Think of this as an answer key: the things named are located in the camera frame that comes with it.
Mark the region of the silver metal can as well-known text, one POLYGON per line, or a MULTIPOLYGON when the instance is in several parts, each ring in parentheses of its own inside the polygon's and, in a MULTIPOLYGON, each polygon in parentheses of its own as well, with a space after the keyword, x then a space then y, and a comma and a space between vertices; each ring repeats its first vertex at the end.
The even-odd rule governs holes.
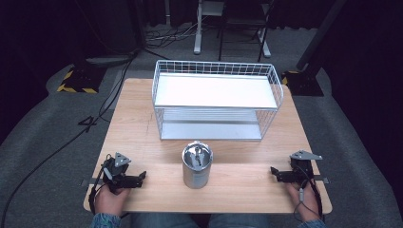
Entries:
POLYGON ((189 143, 182 151, 184 184, 191 189, 203 188, 209 180, 213 151, 203 142, 189 143))

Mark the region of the black metal chair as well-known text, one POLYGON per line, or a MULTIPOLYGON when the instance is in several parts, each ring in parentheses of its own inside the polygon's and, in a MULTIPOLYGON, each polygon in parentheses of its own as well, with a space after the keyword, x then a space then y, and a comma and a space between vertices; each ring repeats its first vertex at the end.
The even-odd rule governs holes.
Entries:
POLYGON ((227 29, 255 29, 259 42, 258 61, 264 54, 270 13, 276 0, 224 0, 218 37, 220 38, 219 60, 221 60, 224 32, 227 29))

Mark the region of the person's right hand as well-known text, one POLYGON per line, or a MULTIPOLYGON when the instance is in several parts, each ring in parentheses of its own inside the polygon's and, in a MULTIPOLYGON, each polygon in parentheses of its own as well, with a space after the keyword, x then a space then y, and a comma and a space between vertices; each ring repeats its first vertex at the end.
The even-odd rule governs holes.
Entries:
POLYGON ((285 183, 284 186, 291 198, 291 202, 294 204, 294 208, 297 210, 297 213, 299 214, 299 217, 302 221, 320 219, 316 195, 310 183, 307 183, 306 186, 303 188, 303 202, 299 202, 299 187, 297 185, 293 183, 285 183))

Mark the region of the person's left hand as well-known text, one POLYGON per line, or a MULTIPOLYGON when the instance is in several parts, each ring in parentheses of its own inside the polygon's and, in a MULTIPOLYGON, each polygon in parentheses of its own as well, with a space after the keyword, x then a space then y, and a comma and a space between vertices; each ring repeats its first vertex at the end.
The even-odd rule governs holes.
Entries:
POLYGON ((102 186, 95 197, 95 213, 119 217, 123 213, 125 201, 129 194, 130 189, 118 189, 116 193, 112 193, 107 185, 102 186))

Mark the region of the white wire shelf rack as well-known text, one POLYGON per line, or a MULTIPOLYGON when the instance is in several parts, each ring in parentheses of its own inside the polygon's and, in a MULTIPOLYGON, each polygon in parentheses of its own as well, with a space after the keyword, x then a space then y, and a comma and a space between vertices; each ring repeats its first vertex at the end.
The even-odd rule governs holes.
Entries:
POLYGON ((283 102, 271 64, 163 61, 152 104, 162 140, 260 141, 283 102))

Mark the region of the black slanted stand pole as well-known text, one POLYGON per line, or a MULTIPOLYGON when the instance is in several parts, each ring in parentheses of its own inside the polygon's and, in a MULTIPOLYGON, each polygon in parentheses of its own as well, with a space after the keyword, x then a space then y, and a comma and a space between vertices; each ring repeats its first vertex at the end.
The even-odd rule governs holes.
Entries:
POLYGON ((324 39, 326 32, 330 29, 331 25, 337 18, 346 1, 347 0, 336 0, 334 2, 326 17, 322 21, 320 27, 318 28, 317 33, 298 60, 296 65, 297 69, 304 70, 309 65, 309 61, 313 58, 315 52, 319 48, 321 41, 324 39))

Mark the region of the white desk frame leg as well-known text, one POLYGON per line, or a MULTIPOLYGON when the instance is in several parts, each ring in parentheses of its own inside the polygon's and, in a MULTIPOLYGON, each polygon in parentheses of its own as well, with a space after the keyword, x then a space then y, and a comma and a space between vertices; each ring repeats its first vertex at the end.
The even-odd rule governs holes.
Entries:
POLYGON ((203 0, 198 0, 197 9, 197 30, 195 34, 195 42, 193 52, 198 55, 202 51, 202 3, 203 0))
POLYGON ((270 58, 271 57, 271 51, 270 51, 270 49, 268 47, 268 44, 267 44, 266 40, 263 38, 264 32, 265 32, 265 28, 261 28, 258 31, 258 38, 259 38, 259 41, 263 44, 263 50, 262 51, 263 51, 264 57, 265 58, 270 58))

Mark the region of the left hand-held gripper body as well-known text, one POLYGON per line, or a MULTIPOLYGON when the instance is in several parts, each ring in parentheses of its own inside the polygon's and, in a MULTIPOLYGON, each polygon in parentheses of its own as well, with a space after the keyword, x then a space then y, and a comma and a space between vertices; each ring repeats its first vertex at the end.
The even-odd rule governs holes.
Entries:
POLYGON ((102 168, 103 182, 113 194, 118 189, 133 187, 131 177, 125 174, 130 163, 131 159, 119 152, 116 152, 114 157, 107 156, 102 168))

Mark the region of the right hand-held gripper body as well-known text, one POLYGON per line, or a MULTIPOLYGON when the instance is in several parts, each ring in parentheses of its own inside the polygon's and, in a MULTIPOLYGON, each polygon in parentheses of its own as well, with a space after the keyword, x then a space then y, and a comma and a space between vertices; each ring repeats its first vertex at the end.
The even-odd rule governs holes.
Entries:
POLYGON ((321 161, 322 157, 305 150, 299 150, 290 156, 293 182, 303 183, 312 179, 314 175, 312 161, 321 161))

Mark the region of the black yellow striped stand base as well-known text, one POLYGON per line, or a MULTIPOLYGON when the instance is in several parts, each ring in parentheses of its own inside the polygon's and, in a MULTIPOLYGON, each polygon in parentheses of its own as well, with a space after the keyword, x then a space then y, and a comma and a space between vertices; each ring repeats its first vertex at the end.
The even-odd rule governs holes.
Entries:
POLYGON ((317 79, 307 76, 303 71, 284 71, 281 73, 281 81, 284 85, 288 86, 293 96, 323 96, 317 79))
POLYGON ((105 74, 106 69, 103 67, 79 68, 72 66, 58 86, 57 91, 98 93, 105 74))

